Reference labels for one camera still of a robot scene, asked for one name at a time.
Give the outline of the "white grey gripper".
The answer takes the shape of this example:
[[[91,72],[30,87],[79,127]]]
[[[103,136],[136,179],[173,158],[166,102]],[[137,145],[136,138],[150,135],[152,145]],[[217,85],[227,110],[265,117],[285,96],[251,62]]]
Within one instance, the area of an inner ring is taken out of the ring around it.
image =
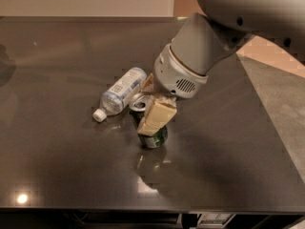
[[[193,73],[180,63],[173,54],[171,45],[167,44],[156,58],[142,92],[153,93],[156,90],[165,95],[189,99],[198,93],[207,80],[207,76]],[[139,134],[156,134],[176,115],[176,98],[165,95],[149,99],[149,107],[137,127]]]

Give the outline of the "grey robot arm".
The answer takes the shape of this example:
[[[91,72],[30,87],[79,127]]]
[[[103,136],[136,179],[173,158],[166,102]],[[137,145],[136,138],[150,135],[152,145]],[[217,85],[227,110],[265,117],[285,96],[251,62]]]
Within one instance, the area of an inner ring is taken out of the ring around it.
[[[154,62],[144,85],[152,95],[137,132],[152,136],[176,114],[178,98],[192,98],[219,61],[258,35],[298,62],[305,60],[305,0],[197,0],[203,10],[184,23]]]

